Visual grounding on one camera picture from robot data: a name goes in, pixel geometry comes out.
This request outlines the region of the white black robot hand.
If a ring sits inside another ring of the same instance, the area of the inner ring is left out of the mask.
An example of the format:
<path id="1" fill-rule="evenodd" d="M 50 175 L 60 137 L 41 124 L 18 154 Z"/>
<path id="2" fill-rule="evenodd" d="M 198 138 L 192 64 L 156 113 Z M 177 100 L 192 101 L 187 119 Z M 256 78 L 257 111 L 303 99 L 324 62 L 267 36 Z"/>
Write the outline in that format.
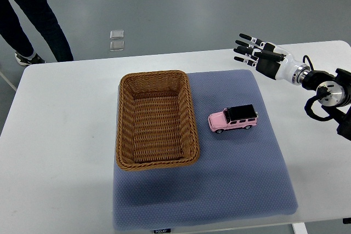
<path id="1" fill-rule="evenodd" d="M 236 40 L 235 43 L 243 47 L 234 48 L 234 52 L 242 55 L 254 55 L 259 59 L 258 62 L 256 62 L 248 58 L 235 56 L 234 60 L 247 64 L 248 66 L 256 66 L 258 72 L 274 80 L 297 79 L 296 71 L 301 66 L 301 63 L 296 61 L 288 50 L 244 33 L 240 33 L 239 36 L 249 42 Z"/>

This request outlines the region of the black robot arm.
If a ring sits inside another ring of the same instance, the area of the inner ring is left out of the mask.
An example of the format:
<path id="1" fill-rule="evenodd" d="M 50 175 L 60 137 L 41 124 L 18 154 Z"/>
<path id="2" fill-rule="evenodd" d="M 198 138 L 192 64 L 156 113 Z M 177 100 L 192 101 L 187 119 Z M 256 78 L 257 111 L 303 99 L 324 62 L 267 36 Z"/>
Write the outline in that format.
<path id="1" fill-rule="evenodd" d="M 337 69 L 334 76 L 315 70 L 307 55 L 302 61 L 297 61 L 289 51 L 276 44 L 244 33 L 240 33 L 239 37 L 246 41 L 235 41 L 237 48 L 234 52 L 240 54 L 234 57 L 236 61 L 254 67 L 270 79 L 286 80 L 315 91 L 316 94 L 305 104 L 306 114 L 320 122 L 335 120 L 338 123 L 337 134 L 350 140 L 350 110 L 344 113 L 339 109 L 350 105 L 350 72 Z"/>

